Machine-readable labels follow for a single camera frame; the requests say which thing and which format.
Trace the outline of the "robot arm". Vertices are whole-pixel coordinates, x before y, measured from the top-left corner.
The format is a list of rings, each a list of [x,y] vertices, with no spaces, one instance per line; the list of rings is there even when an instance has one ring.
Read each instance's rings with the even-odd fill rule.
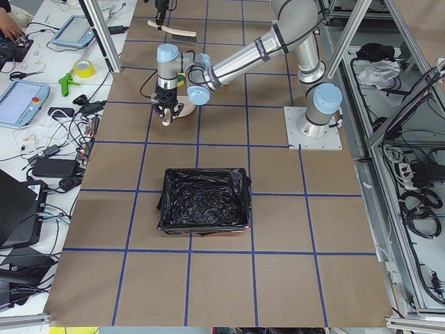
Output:
[[[177,1],[170,0],[156,0],[155,8],[157,10],[156,13],[156,24],[158,26],[163,26],[166,13],[168,11],[174,11],[177,7]]]
[[[226,59],[212,63],[211,57],[196,51],[180,51],[170,43],[156,51],[157,82],[151,96],[152,109],[165,126],[178,118],[184,103],[178,100],[178,76],[186,80],[186,96],[194,106],[203,106],[211,94],[279,55],[294,53],[298,81],[306,85],[307,109],[298,118],[298,131],[307,138],[321,138],[331,128],[339,110],[342,93],[322,80],[325,64],[321,60],[316,34],[323,17],[316,1],[271,1],[276,19],[270,29]]]

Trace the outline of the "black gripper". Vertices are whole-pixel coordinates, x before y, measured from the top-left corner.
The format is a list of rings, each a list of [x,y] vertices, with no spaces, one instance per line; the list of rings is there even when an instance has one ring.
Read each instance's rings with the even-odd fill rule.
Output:
[[[156,14],[156,24],[163,24],[165,20],[167,10],[162,8],[157,10]]]
[[[151,95],[152,109],[161,117],[160,107],[173,109],[177,104],[177,88],[165,89],[156,86],[154,93]]]

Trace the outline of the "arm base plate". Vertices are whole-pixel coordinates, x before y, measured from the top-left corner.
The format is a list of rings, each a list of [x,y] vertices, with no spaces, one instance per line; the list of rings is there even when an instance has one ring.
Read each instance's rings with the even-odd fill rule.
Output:
[[[327,125],[314,125],[306,118],[305,106],[285,106],[284,119],[290,150],[326,150],[343,149],[337,127],[337,120],[331,115]]]

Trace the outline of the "person hand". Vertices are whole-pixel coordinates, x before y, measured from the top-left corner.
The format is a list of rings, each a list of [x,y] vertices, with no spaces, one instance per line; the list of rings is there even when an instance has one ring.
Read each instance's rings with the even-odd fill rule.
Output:
[[[7,13],[5,8],[1,8],[1,32],[11,41],[16,41],[23,35],[23,30],[15,20]]]

